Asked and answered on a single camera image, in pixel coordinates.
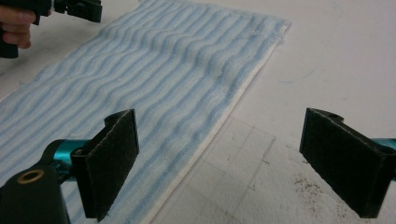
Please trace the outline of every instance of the white surface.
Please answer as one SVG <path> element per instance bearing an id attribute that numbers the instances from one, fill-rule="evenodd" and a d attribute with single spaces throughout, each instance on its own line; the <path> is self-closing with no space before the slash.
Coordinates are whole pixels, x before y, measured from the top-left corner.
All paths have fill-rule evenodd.
<path id="1" fill-rule="evenodd" d="M 292 22 L 222 131 L 156 223 L 396 223 L 393 183 L 378 219 L 359 219 L 298 153 L 305 109 L 368 137 L 396 136 L 396 2 L 205 0 Z M 54 14 L 33 47 L 0 60 L 0 98 L 29 82 L 137 1 L 103 1 L 100 24 Z"/>

